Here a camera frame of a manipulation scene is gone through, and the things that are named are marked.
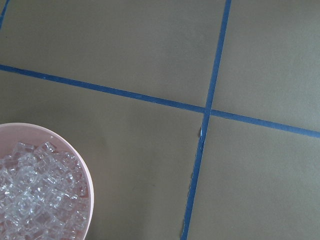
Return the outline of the clear ice cubes pile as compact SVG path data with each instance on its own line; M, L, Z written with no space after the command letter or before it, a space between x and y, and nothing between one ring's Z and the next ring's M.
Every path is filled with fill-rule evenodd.
M89 208L85 172L71 152L18 142L0 160L1 239L81 240Z

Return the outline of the pink bowl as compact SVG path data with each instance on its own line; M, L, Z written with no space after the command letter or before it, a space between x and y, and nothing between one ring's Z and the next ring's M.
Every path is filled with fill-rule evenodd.
M4 123L0 125L0 156L7 155L14 148L17 142L23 142L35 146L39 146L44 142L51 142L56 150L70 152L75 155L84 172L88 187L89 210L85 228L80 240L84 240L90 228L90 223L94 211L94 186L90 171L78 151L62 136L45 127L22 122Z

